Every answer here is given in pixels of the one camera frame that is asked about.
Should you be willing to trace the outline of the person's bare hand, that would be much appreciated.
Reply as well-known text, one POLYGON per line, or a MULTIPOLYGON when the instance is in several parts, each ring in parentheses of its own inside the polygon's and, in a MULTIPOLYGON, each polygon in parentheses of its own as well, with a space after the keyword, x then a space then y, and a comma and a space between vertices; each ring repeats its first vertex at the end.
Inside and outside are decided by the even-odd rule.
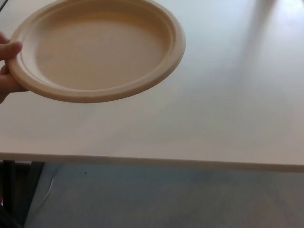
POLYGON ((11 42, 2 32, 0 33, 0 60, 4 61, 4 66, 0 69, 0 103, 2 104, 11 93, 27 92, 10 73, 7 61, 17 56, 22 50, 22 43, 11 42))

